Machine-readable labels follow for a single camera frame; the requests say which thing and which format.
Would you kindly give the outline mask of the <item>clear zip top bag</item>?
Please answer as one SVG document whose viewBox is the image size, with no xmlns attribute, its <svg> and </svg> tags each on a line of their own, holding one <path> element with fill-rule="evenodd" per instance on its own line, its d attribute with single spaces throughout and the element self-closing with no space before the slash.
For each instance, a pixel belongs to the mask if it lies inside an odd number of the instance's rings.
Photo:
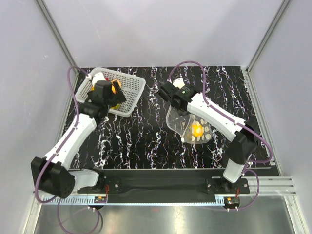
<svg viewBox="0 0 312 234">
<path fill-rule="evenodd" d="M 192 145 L 205 144 L 209 142 L 213 133 L 210 124 L 195 114 L 180 115 L 173 107 L 169 107 L 166 115 L 166 123 L 169 129 L 179 134 L 182 143 L 189 143 Z M 194 137 L 191 133 L 191 125 L 197 124 L 204 127 L 204 134 L 202 137 Z"/>
</svg>

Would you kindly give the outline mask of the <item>orange fruit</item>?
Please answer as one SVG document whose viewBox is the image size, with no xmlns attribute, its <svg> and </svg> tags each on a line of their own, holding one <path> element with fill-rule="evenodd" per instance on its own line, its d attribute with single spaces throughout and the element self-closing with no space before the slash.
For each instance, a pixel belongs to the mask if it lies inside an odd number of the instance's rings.
<svg viewBox="0 0 312 234">
<path fill-rule="evenodd" d="M 191 125 L 191 133 L 194 137 L 202 137 L 204 134 L 204 127 L 202 125 L 192 124 Z"/>
</svg>

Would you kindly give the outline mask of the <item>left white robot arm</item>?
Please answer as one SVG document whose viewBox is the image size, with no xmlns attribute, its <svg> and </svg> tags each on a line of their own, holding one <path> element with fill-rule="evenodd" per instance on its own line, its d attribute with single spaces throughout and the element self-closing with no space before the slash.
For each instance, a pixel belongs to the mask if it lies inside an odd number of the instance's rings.
<svg viewBox="0 0 312 234">
<path fill-rule="evenodd" d="M 110 108 L 125 100 L 117 79 L 97 81 L 81 104 L 76 98 L 73 99 L 76 117 L 72 124 L 44 157 L 35 157 L 31 162 L 36 197 L 39 191 L 67 198 L 73 191 L 82 188 L 89 187 L 94 193 L 104 190 L 105 181 L 95 169 L 70 172 L 69 167 L 83 142 L 108 115 Z"/>
</svg>

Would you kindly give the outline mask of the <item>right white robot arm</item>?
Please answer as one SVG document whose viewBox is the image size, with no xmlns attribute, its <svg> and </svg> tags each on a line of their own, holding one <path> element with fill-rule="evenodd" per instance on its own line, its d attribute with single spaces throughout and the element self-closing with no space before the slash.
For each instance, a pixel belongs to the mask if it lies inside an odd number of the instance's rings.
<svg viewBox="0 0 312 234">
<path fill-rule="evenodd" d="M 237 190 L 247 159 L 259 144 L 258 138 L 244 128 L 258 134 L 258 125 L 247 124 L 244 119 L 208 101 L 199 89 L 190 84 L 168 81 L 160 87 L 158 95 L 170 104 L 166 123 L 180 136 L 181 142 L 205 144 L 213 137 L 212 127 L 230 142 L 221 187 L 226 193 Z"/>
</svg>

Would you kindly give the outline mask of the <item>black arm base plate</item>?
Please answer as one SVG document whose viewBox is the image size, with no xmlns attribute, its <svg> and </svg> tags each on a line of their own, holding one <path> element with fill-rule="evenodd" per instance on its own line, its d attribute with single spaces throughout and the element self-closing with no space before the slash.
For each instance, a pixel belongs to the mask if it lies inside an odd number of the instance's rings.
<svg viewBox="0 0 312 234">
<path fill-rule="evenodd" d="M 232 184 L 222 169 L 105 169 L 99 183 L 78 190 L 80 194 L 108 192 L 112 203 L 208 203 L 215 195 L 248 195 L 245 178 Z"/>
</svg>

